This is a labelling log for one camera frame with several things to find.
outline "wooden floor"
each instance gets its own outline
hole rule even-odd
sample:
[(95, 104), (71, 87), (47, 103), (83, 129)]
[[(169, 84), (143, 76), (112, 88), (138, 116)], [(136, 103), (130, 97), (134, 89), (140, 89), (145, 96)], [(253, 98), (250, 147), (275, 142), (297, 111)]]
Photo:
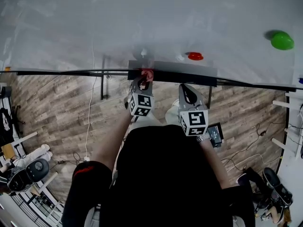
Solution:
[[(2, 82), (12, 86), (12, 104), (21, 105), (18, 116), (26, 122), (24, 135), (38, 131), (38, 135), (25, 142), (28, 152), (42, 144), (49, 144), (53, 152), (50, 166), (58, 160), (69, 160), (75, 163), (73, 152), (83, 159), (88, 127), (88, 108), (91, 87), (95, 78), (74, 76), (16, 76), (2, 75)], [(123, 98), (126, 96), (130, 82), (126, 77), (105, 79), (105, 94), (109, 98), (100, 101), (100, 78), (94, 86), (91, 103), (91, 127), (88, 138), (88, 152), (101, 142), (112, 124), (119, 120), (123, 110)], [(207, 99), (208, 87), (195, 86)], [(178, 98), (178, 84), (154, 82), (155, 116), (165, 122), (165, 112)], [(229, 158), (234, 153), (245, 149), (258, 136), (256, 125), (260, 124), (259, 133), (271, 122), (285, 122), (285, 108), (274, 106), (272, 100), (284, 101), (282, 91), (245, 87), (217, 87), (213, 89), (212, 104), (209, 111), (209, 122), (220, 122), (225, 143), (217, 149), (220, 159)], [(280, 156), (281, 149), (270, 140), (272, 137), (282, 141), (285, 124), (271, 124), (267, 134), (254, 143), (248, 151), (239, 153), (234, 162), (239, 163), (249, 156), (261, 154), (268, 163)], [(265, 165), (261, 157), (254, 156), (237, 167), (251, 166), (261, 173), (269, 166), (276, 169), (278, 160)], [(232, 162), (227, 164), (229, 170)], [(55, 166), (51, 171), (58, 171), (58, 176), (49, 185), (54, 195), (65, 201), (71, 185), (71, 175), (75, 165), (66, 163)], [(236, 168), (228, 172), (231, 183), (241, 174)]]

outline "person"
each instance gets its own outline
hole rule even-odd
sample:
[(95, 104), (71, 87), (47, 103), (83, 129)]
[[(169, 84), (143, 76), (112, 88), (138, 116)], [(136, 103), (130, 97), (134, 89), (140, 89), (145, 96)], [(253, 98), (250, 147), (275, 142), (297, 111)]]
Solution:
[(16, 166), (26, 167), (30, 162), (37, 158), (43, 158), (50, 161), (53, 153), (49, 150), (49, 145), (43, 144), (41, 147), (35, 149), (25, 157), (13, 157), (12, 160), (6, 159), (3, 167), (0, 168), (0, 194), (11, 193), (11, 190), (7, 186), (10, 176), (9, 170)]
[(167, 125), (153, 114), (134, 123), (129, 109), (121, 112), (119, 122), (95, 146), (91, 160), (74, 170), (63, 227), (90, 226), (88, 216), (96, 208), (102, 227), (226, 227), (233, 226), (239, 209), (245, 212), (245, 226), (255, 226), (250, 193), (231, 186), (207, 135), (185, 135), (178, 108), (176, 100), (165, 115)]

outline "shoe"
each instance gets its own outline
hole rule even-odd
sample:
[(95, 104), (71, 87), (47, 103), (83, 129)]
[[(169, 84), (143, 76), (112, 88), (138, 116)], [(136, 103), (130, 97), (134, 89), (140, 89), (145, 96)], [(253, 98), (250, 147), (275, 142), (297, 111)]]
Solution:
[(239, 176), (236, 180), (236, 184), (240, 185), (239, 180), (240, 180), (240, 178), (245, 177), (245, 175), (246, 175), (246, 173), (243, 173), (241, 176)]
[(173, 103), (172, 103), (172, 107), (173, 106), (180, 106), (180, 101), (179, 101), (179, 99), (177, 99), (177, 100), (175, 100)]
[(42, 148), (42, 149), (46, 149), (46, 150), (50, 150), (49, 145), (46, 145), (46, 144), (43, 144), (43, 145), (41, 146), (41, 148)]

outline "black shirt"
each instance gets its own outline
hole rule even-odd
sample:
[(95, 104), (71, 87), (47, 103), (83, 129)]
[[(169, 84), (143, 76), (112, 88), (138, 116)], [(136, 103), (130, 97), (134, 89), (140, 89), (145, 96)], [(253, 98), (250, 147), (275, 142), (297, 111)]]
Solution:
[[(231, 205), (195, 137), (175, 125), (131, 131), (117, 159), (118, 178), (99, 162), (77, 166), (64, 207), (64, 227), (82, 227), (101, 204), (100, 226), (232, 226)], [(245, 191), (229, 189), (236, 199)]]

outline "small white object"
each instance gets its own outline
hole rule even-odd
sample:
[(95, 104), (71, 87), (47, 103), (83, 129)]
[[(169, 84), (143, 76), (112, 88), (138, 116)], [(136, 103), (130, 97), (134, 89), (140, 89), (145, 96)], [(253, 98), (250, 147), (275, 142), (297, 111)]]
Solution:
[(177, 55), (176, 56), (176, 59), (179, 61), (179, 62), (183, 62), (185, 60), (185, 58), (180, 54), (180, 55)]
[(147, 116), (154, 108), (155, 100), (152, 96), (133, 93), (129, 102), (132, 116)]
[(141, 56), (144, 58), (145, 55), (147, 55), (147, 50), (143, 48), (141, 51)]
[(208, 127), (208, 111), (181, 111), (179, 122), (186, 136), (199, 136), (206, 133)]

